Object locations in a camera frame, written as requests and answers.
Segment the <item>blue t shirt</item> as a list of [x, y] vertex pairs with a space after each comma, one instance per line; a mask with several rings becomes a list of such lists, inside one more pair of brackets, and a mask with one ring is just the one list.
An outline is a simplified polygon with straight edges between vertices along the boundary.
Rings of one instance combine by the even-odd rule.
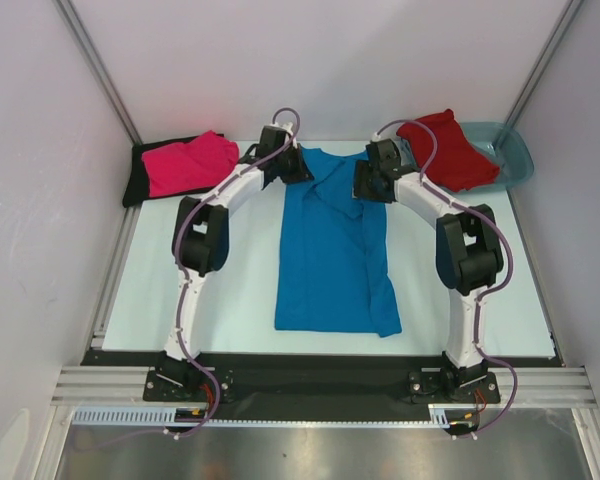
[[274, 325], [279, 331], [401, 333], [388, 275], [387, 213], [353, 195], [365, 153], [305, 148], [311, 180], [287, 186]]

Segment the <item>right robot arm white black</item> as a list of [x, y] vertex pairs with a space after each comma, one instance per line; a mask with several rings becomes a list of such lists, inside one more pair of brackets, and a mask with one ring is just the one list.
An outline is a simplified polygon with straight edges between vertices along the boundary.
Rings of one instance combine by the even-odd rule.
[[442, 367], [428, 387], [414, 380], [416, 397], [468, 402], [488, 376], [484, 352], [485, 297], [505, 266], [492, 209], [471, 207], [450, 196], [428, 177], [404, 164], [397, 145], [369, 142], [367, 159], [356, 163], [353, 194], [381, 203], [398, 203], [435, 231], [435, 267], [449, 292], [449, 336]]

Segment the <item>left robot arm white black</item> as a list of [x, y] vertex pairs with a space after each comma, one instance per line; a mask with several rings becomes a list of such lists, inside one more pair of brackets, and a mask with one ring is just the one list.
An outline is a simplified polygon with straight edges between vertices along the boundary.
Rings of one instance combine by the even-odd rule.
[[298, 183], [312, 178], [298, 132], [298, 122], [264, 126], [259, 141], [226, 179], [199, 199], [180, 201], [172, 242], [178, 301], [174, 327], [155, 367], [157, 377], [179, 399], [194, 397], [211, 381], [209, 370], [196, 362], [200, 348], [193, 343], [193, 332], [204, 286], [229, 256], [231, 215], [276, 179]]

